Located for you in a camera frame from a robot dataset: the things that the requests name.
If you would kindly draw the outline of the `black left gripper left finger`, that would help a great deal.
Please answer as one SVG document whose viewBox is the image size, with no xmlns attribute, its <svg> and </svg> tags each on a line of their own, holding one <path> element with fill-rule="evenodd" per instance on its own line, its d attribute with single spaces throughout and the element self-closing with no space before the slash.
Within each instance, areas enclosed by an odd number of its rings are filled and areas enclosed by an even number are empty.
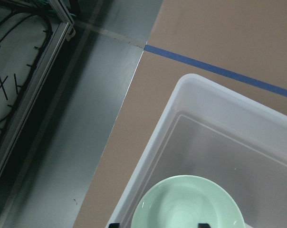
<svg viewBox="0 0 287 228">
<path fill-rule="evenodd" d="M 109 228 L 120 228 L 120 223 L 111 223 L 109 224 Z"/>
</svg>

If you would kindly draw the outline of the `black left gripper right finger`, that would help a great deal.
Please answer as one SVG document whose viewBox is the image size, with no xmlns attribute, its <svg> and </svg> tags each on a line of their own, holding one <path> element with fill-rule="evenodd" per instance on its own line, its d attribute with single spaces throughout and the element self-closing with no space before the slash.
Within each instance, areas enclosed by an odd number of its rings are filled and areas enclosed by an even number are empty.
<svg viewBox="0 0 287 228">
<path fill-rule="evenodd" d="M 208 223 L 199 223 L 198 228 L 209 228 L 209 224 Z"/>
</svg>

